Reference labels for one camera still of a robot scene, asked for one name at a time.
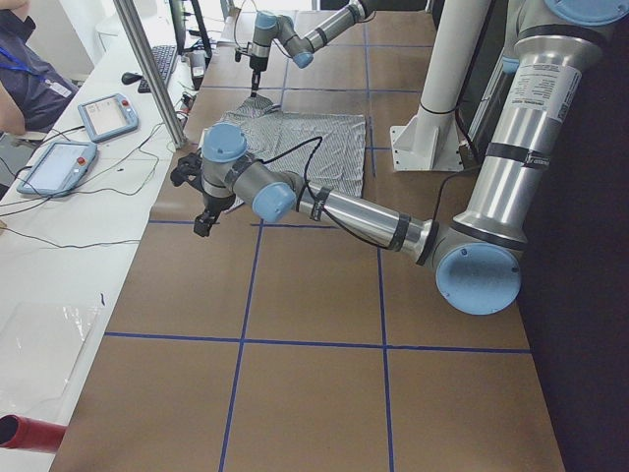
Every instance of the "dark wall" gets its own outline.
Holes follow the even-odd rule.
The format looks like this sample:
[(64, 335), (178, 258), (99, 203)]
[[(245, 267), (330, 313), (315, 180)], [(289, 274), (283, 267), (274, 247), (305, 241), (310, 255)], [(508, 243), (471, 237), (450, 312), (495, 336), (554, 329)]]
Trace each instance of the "dark wall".
[(567, 472), (629, 471), (629, 19), (529, 212), (519, 297)]

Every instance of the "white pillar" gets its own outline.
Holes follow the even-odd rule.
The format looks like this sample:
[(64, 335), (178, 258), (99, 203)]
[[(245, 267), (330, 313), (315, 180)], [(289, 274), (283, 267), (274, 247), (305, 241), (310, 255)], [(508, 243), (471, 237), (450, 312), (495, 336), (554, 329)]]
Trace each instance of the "white pillar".
[(395, 170), (462, 168), (454, 112), (444, 112), (456, 106), (490, 3), (445, 1), (419, 110), (408, 125), (391, 127)]

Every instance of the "computer mouse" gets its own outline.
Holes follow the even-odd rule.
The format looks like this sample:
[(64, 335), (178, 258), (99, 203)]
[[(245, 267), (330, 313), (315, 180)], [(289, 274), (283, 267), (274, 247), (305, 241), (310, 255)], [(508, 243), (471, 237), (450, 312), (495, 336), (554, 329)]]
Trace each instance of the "computer mouse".
[(120, 80), (125, 86), (128, 86), (130, 84), (133, 84), (139, 81), (142, 78), (143, 78), (142, 74), (138, 74), (137, 72), (125, 72), (122, 75), (122, 79)]

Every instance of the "red cylinder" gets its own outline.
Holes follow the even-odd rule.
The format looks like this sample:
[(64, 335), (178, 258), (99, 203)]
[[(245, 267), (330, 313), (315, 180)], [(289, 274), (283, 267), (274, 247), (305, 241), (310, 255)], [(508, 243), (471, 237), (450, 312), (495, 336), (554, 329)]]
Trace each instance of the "red cylinder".
[(0, 447), (56, 452), (66, 427), (17, 415), (0, 418)]

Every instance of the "white table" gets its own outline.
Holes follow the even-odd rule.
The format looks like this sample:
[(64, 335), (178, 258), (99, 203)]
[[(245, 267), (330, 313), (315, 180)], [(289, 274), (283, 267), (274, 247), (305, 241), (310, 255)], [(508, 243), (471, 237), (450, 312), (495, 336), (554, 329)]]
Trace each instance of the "white table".
[[(155, 125), (161, 122), (150, 93), (139, 94), (137, 84), (124, 86), (120, 82), (124, 72), (139, 70), (127, 38), (120, 37), (98, 63), (55, 125), (54, 129), (58, 131), (82, 125), (77, 105), (115, 92), (124, 94), (138, 111), (138, 129), (98, 145), (98, 159), (87, 177), (116, 164), (145, 140)], [(168, 88), (173, 103), (177, 103), (182, 92), (190, 86), (188, 65), (178, 63)], [(84, 130), (73, 132), (68, 137), (73, 141), (88, 141)], [(71, 195), (20, 214), (0, 218), (11, 229), (61, 245), (139, 240), (175, 150), (164, 126), (157, 130), (143, 149), (154, 156), (135, 151), (124, 162), (114, 165), (111, 170), (81, 187), (83, 191), (114, 188), (132, 193), (154, 167), (154, 175), (136, 195), (123, 196), (111, 191)], [(41, 150), (37, 151), (30, 164), (40, 154)], [(28, 203), (31, 199), (16, 192), (16, 187), (17, 184), (14, 183), (2, 200), (0, 215), (33, 205)], [(4, 206), (14, 202), (27, 203)], [(3, 273), (0, 283), (0, 329), (24, 302), (51, 309), (74, 306), (98, 311), (63, 395), (57, 401), (37, 407), (37, 416), (40, 419), (60, 424), (70, 421), (137, 245), (132, 243), (89, 249), (54, 249), (8, 231), (0, 234), (0, 266)], [(55, 346), (55, 349), (63, 348), (64, 346)], [(43, 472), (50, 468), (52, 459), (52, 454), (0, 449), (0, 470)]]

